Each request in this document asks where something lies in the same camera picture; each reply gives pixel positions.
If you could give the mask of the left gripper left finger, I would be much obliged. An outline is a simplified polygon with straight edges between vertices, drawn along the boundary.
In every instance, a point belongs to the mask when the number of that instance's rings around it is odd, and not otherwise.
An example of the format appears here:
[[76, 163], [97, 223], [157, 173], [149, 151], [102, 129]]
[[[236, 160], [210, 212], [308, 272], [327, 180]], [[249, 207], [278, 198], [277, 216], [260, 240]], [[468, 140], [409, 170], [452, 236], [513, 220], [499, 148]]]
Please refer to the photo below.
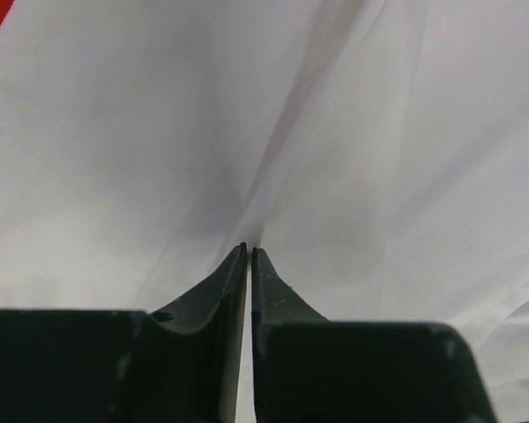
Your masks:
[[152, 313], [164, 330], [155, 352], [166, 422], [233, 422], [247, 288], [247, 245], [204, 280]]

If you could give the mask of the white t shirt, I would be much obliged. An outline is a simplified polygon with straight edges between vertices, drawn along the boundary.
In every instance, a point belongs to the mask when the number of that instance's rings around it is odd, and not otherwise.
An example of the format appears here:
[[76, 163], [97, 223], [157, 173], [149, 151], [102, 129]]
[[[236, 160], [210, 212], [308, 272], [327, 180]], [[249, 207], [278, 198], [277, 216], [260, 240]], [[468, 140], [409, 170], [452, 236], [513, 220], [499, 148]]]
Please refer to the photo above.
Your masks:
[[529, 1], [0, 1], [0, 308], [157, 308], [238, 242], [529, 420]]

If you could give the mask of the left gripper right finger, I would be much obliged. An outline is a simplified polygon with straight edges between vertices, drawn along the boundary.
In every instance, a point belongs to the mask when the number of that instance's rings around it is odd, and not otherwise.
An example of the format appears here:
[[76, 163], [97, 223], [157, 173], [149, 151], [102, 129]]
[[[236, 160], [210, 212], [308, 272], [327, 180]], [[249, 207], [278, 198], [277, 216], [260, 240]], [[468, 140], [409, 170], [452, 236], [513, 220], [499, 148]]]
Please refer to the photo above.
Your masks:
[[258, 422], [293, 418], [290, 390], [304, 380], [297, 361], [303, 356], [305, 329], [328, 319], [311, 307], [278, 274], [262, 248], [251, 253], [251, 333], [254, 407]]

